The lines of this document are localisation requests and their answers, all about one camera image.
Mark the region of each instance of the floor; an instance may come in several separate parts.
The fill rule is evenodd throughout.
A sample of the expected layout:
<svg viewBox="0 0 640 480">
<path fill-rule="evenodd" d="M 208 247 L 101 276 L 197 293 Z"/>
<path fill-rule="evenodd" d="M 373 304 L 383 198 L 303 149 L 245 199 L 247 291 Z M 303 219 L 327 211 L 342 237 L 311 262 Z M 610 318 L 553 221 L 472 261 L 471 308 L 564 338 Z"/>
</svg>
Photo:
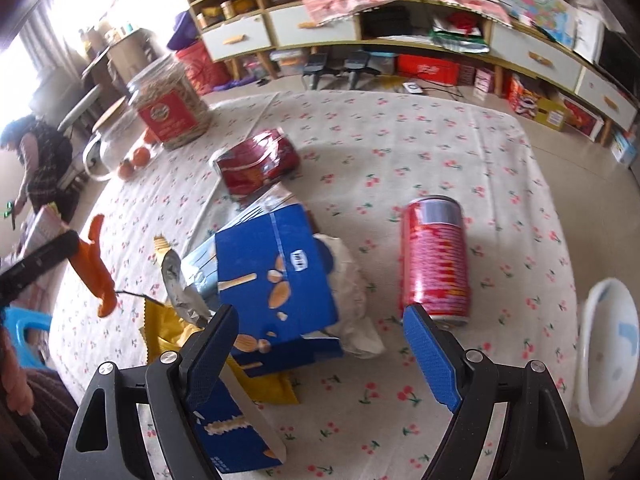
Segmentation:
<svg viewBox="0 0 640 480">
<path fill-rule="evenodd" d="M 331 79 L 323 79 L 320 88 L 328 84 L 340 88 L 340 83 L 336 85 Z M 382 89 L 367 80 L 360 87 Z M 253 84 L 211 94 L 207 100 L 218 102 L 260 92 L 305 89 L 300 77 L 288 77 L 262 87 Z M 505 100 L 489 96 L 482 103 L 471 97 L 469 89 L 463 88 L 462 93 L 466 102 L 511 113 Z M 441 91 L 429 91 L 428 95 L 450 98 Z M 616 277 L 626 283 L 640 305 L 640 188 L 631 172 L 617 164 L 608 149 L 580 134 L 560 134 L 533 121 L 520 117 L 518 120 L 529 136 L 554 197 L 571 255 L 578 301 L 587 297 L 595 283 Z M 81 229 L 102 189 L 99 184 L 88 186 L 73 227 Z M 607 479 L 610 468 L 624 458 L 640 434 L 640 375 L 613 423 L 605 428 L 588 428 L 575 419 L 572 423 L 585 478 Z"/>
</svg>

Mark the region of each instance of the white plastic bag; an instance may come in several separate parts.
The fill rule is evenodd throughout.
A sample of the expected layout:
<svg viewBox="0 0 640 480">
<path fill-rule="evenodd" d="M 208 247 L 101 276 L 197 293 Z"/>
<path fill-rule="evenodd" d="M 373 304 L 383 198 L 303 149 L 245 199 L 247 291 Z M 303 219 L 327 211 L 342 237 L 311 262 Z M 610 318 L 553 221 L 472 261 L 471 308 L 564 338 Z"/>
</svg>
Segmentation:
<svg viewBox="0 0 640 480">
<path fill-rule="evenodd" d="M 314 235 L 331 251 L 334 270 L 327 277 L 338 310 L 338 323 L 324 332 L 340 338 L 342 349 L 361 359 L 371 359 L 385 351 L 373 322 L 367 317 L 365 282 L 360 266 L 340 238 Z"/>
</svg>

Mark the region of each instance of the black stand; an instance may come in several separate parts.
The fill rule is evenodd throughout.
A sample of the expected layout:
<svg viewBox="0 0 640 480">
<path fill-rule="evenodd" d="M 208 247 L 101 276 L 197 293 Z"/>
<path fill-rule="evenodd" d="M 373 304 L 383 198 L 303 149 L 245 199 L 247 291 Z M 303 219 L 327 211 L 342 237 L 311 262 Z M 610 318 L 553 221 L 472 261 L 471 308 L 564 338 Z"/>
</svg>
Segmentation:
<svg viewBox="0 0 640 480">
<path fill-rule="evenodd" d="M 344 71 L 349 73 L 349 90 L 355 90 L 362 74 L 379 76 L 380 70 L 367 66 L 371 59 L 369 52 L 353 52 L 344 61 Z"/>
<path fill-rule="evenodd" d="M 339 70 L 329 68 L 326 65 L 328 59 L 329 57 L 327 54 L 312 54 L 309 56 L 309 61 L 305 65 L 303 76 L 311 76 L 311 85 L 309 85 L 310 90 L 318 90 L 318 83 L 320 82 L 321 76 L 325 74 L 337 76 L 340 74 Z"/>
</svg>

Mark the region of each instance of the blue cardboard box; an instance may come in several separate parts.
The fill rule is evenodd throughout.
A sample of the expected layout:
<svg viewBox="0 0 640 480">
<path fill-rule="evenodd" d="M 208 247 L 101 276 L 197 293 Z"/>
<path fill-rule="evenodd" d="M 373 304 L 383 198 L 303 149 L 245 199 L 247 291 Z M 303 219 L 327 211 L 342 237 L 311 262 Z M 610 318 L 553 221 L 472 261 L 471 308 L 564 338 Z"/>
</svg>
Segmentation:
<svg viewBox="0 0 640 480">
<path fill-rule="evenodd" d="M 194 415 L 194 434 L 221 473 L 255 471 L 285 462 L 284 443 L 226 365 L 207 402 L 188 408 Z"/>
<path fill-rule="evenodd" d="M 337 338 L 309 337 L 338 321 L 327 276 L 331 253 L 313 236 L 301 205 L 216 234 L 218 299 L 238 310 L 231 355 L 249 375 L 342 356 Z"/>
<path fill-rule="evenodd" d="M 636 156 L 638 156 L 638 150 L 636 147 L 625 137 L 624 131 L 616 126 L 613 127 L 613 140 L 611 141 L 611 153 L 616 157 L 616 160 L 620 164 L 624 164 L 625 167 L 631 166 Z"/>
</svg>

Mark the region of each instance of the red bucket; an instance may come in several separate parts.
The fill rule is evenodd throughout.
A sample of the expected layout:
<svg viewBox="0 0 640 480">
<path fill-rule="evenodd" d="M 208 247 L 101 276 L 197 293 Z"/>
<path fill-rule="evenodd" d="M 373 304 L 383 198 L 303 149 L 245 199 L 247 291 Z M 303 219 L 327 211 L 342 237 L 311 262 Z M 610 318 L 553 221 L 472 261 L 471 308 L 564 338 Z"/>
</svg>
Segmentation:
<svg viewBox="0 0 640 480">
<path fill-rule="evenodd" d="M 226 65 L 219 61 L 213 62 L 202 41 L 175 53 L 184 64 L 189 81 L 198 95 L 213 92 L 216 86 L 222 86 L 231 81 Z"/>
</svg>

